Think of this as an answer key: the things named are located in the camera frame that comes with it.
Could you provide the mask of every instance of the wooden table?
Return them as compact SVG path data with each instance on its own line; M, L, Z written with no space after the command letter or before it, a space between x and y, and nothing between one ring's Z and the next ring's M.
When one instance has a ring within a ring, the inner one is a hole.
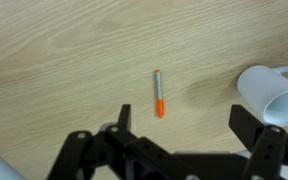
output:
M45 179L68 133L95 134L124 103L132 132L169 152L242 150L228 117L251 110L236 80L256 64L288 65L288 1L0 0L0 155Z

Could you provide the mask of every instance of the marker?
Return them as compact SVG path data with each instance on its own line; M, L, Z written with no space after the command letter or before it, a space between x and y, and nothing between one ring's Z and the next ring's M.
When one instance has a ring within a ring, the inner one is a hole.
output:
M156 70L156 84L157 84L157 114L159 118L164 116L164 101L162 95L162 81L161 81L161 71Z

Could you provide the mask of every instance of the screw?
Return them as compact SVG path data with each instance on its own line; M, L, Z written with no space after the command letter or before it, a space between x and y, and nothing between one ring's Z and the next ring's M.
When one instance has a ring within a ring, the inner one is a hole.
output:
M277 133L281 132L281 130L278 127L271 127L271 130Z
M253 176L251 177L251 180L265 180L265 179L262 178L261 176L253 175Z
M78 138L78 139L84 139L85 136L86 136L85 133L78 133L77 138Z
M185 180L200 180L200 178L198 178L196 175L194 174L189 174L186 176Z
M117 132L118 131L118 127L115 127L115 126L111 127L111 131L112 132Z

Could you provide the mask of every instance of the wood grain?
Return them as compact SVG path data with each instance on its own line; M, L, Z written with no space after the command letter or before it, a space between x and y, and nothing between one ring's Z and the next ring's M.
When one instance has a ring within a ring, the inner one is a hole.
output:
M96 133L123 103L170 152L242 150L227 123L231 104L251 110L236 80L255 64L288 65L288 1L0 0L0 155L45 179L69 132Z

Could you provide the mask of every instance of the orange marker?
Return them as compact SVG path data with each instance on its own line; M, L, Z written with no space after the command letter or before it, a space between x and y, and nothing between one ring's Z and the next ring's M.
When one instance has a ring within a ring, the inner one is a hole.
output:
M164 101L162 95L162 82L161 82L161 71L156 70L156 83L157 83L157 114L159 118L164 116Z

